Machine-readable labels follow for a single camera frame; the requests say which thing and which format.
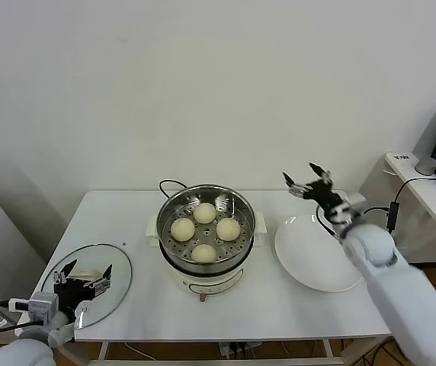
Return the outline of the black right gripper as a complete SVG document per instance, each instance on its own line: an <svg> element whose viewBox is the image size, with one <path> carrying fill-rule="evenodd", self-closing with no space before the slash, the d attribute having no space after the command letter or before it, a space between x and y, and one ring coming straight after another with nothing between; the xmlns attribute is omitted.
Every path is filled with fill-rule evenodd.
<svg viewBox="0 0 436 366"><path fill-rule="evenodd" d="M315 201L326 213L343 203L341 196L332 190L331 172L321 166L310 163L309 167L320 178L303 185L298 185L286 172L283 172L287 191L293 196L303 196L305 200Z"/></svg>

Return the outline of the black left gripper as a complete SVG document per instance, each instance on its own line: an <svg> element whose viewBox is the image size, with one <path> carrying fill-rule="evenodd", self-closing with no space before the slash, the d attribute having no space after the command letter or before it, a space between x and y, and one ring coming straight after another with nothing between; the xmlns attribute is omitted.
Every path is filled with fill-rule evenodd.
<svg viewBox="0 0 436 366"><path fill-rule="evenodd" d="M95 296L100 296L111 287L111 273L113 265L109 265L103 275L97 280L86 284L88 281L68 278L71 271L75 267L77 260L74 259L70 263L64 265L60 271L53 273L53 291L59 298L60 311L74 311L76 307L85 300L91 299L91 289Z"/></svg>

